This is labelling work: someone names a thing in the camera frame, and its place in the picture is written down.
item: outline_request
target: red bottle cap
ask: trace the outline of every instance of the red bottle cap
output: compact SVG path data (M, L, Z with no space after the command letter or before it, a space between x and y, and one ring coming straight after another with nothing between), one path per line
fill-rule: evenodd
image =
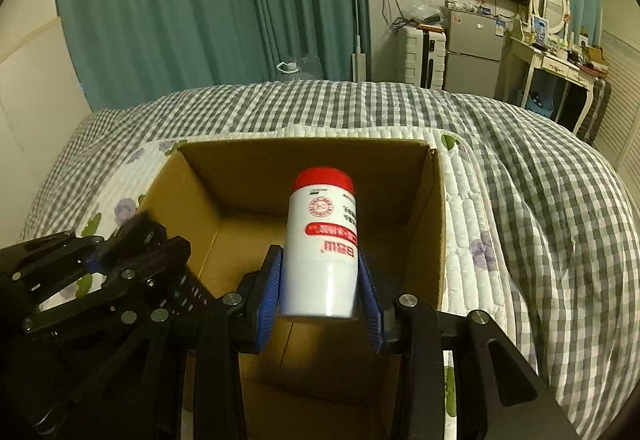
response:
M313 184L328 184L341 187L355 196L351 177L334 167L310 167L301 171L293 183L293 191Z

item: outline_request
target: storage box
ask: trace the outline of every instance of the storage box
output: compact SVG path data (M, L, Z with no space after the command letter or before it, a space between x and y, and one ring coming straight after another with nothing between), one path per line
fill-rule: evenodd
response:
M189 268L216 297L260 269L284 244L293 181L311 166L337 167L355 185L359 246L407 292L442 295L444 186L422 141L251 139L187 144L172 156L142 209L170 237L191 243ZM379 356L359 321L278 319L267 350L240 359L252 440L377 439L388 434L397 359Z
M602 72L604 76L609 73L609 61L604 58L604 51L601 46L591 45L582 48L582 52L591 62L594 69Z

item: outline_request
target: gray plaid blanket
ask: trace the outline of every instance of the gray plaid blanket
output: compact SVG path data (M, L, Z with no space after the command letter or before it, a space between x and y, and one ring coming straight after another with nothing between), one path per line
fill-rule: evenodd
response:
M516 346L581 436L597 438L640 375L640 240L618 175L564 128L518 107L404 84L289 82L172 94L86 118L22 237L75 227L140 144L231 131L436 127L480 161L511 275Z

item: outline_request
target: white vanity table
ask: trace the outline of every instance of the white vanity table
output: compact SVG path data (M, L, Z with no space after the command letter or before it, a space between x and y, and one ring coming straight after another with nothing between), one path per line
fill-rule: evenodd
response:
M582 111L580 112L580 116L575 124L573 133L577 133L582 121L587 116L589 112L589 108L591 108L591 103L593 102L593 85L595 83L596 78L591 74L587 74L587 72L582 71L575 64L566 61L564 59L559 59L556 56L548 54L546 52L542 52L537 48L528 45L527 43L523 43L520 40L512 37L510 41L510 48L508 50L508 54L506 56L506 70L507 77L504 82L504 96L502 98L503 101L508 101L509 95L509 86L512 83L510 74L513 70L513 58L522 59L524 62L529 63L529 71L527 72L527 80L524 86L524 93L522 95L522 102L520 106L522 108L525 107L527 103L527 99L529 98L529 90L531 88L531 82L533 80L533 72L536 70L544 70L549 74L553 74L555 76L561 77L566 81L564 85L564 91L562 92L562 101L560 102L560 107L556 113L555 121L558 122L560 113L564 108L564 102L566 101L566 97L569 91L569 85L571 83L581 86L587 90L587 96L585 99L584 106L582 107Z
M549 34L558 34L563 31L564 48L571 46L571 43L567 42L569 20L571 19L570 3L568 0L530 0L529 21L527 22L527 30L529 31L532 30L531 20L534 15L538 18L542 18L543 21L548 24ZM558 122L562 109L564 108L564 103L571 83L581 86L587 90L584 106L582 107L582 111L580 112L580 116L578 116L578 120L573 130L573 133L577 134L582 121L584 121L584 118L589 112L589 108L591 108L591 103L593 103L593 86L596 78L593 77L593 75L582 71L580 67L566 59L558 58L549 52L543 52L529 45L529 43L524 43L521 39L511 36L505 57L506 75L504 81L504 94L502 97L502 100L505 102L509 101L508 96L510 93L510 87L513 85L511 77L511 75L513 75L514 68L513 58L519 58L524 62L529 63L527 80L524 86L522 102L520 103L522 108L526 106L527 100L529 99L529 90L531 88L533 74L536 70L544 70L549 74L553 74L565 80L564 91L562 92L562 101L560 102L558 110L556 110L556 116L554 119L556 123Z

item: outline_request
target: sticker on refrigerator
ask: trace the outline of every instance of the sticker on refrigerator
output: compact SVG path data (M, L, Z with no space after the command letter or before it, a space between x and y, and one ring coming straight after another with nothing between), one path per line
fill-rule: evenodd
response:
M495 35L496 36L500 36L501 38L504 37L504 29L506 27L506 24L501 21L501 20L496 20L495 21Z

